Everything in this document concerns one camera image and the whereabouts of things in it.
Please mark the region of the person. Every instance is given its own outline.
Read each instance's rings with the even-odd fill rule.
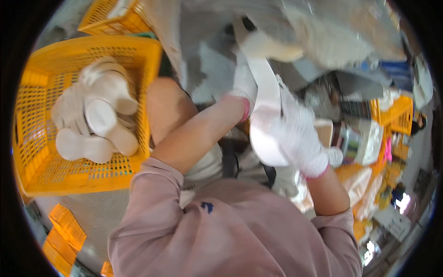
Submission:
[[[350,199],[328,166],[313,114],[292,95],[281,94],[283,116],[263,110],[253,120],[307,178],[317,217],[309,221],[257,181],[220,178],[217,141],[252,111],[256,95],[245,90],[198,113],[172,79],[150,85],[154,150],[108,237],[115,276],[361,276]]]
[[[418,131],[423,130],[426,127],[426,123],[426,116],[422,113],[417,113],[417,117],[412,120],[411,136],[414,136]]]

